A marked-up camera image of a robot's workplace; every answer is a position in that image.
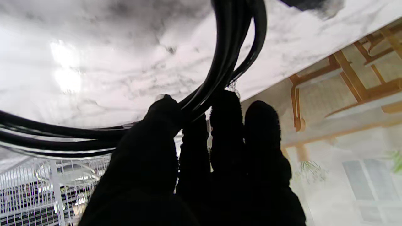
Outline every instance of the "gray marble veining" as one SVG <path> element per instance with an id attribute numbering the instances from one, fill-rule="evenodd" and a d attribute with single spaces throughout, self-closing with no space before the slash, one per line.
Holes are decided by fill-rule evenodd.
<path id="1" fill-rule="evenodd" d="M 399 0 L 345 0 L 325 21 L 266 6 L 267 39 L 237 83 L 242 99 L 402 15 Z M 0 109 L 71 127 L 139 120 L 158 94 L 179 101 L 203 82 L 215 29 L 208 0 L 3 0 Z M 240 58 L 252 39 L 251 28 Z"/>

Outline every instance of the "white pole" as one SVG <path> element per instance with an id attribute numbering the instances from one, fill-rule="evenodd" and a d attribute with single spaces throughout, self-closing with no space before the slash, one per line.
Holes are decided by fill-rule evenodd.
<path id="1" fill-rule="evenodd" d="M 54 198 L 56 199 L 57 218 L 59 225 L 65 226 L 62 193 L 60 191 L 60 180 L 57 174 L 57 166 L 55 160 L 50 160 L 50 183 L 53 184 Z"/>

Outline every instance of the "black cable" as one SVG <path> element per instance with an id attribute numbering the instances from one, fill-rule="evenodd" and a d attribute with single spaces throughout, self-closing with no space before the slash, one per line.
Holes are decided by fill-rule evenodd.
<path id="1" fill-rule="evenodd" d="M 204 83 L 179 102 L 184 114 L 195 120 L 210 106 L 214 94 L 237 80 L 255 61 L 264 44 L 267 15 L 263 0 L 212 0 L 217 41 Z M 250 52 L 234 70 L 251 19 L 255 35 Z M 0 146 L 18 153 L 46 158 L 91 158 L 110 154 L 127 132 L 125 126 L 78 129 L 40 123 L 0 111 Z M 85 141 L 48 141 L 19 134 Z"/>

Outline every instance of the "black glove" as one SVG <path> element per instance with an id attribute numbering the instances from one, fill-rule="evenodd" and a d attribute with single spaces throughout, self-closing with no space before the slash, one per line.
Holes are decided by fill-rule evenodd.
<path id="1" fill-rule="evenodd" d="M 177 187 L 177 193 L 192 203 L 190 208 L 201 224 L 305 225 L 300 202 L 289 188 L 291 169 L 280 149 L 276 111 L 256 101 L 247 110 L 243 125 L 236 94 L 220 92 L 211 113 L 213 173 L 206 170 L 209 161 L 203 120 L 183 130 Z"/>
<path id="2" fill-rule="evenodd" d="M 152 104 L 112 154 L 80 225 L 199 225 L 173 195 L 178 176 L 173 138 L 183 122 L 170 96 Z"/>

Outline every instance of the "marble surface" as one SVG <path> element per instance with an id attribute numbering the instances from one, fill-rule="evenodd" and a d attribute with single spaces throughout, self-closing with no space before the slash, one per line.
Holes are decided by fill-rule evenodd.
<path id="1" fill-rule="evenodd" d="M 267 39 L 237 82 L 242 99 L 402 16 L 400 0 L 345 0 L 328 20 L 266 5 Z M 0 109 L 82 128 L 139 120 L 158 94 L 179 101 L 203 82 L 215 29 L 208 0 L 3 0 Z M 241 58 L 252 39 L 251 28 Z"/>

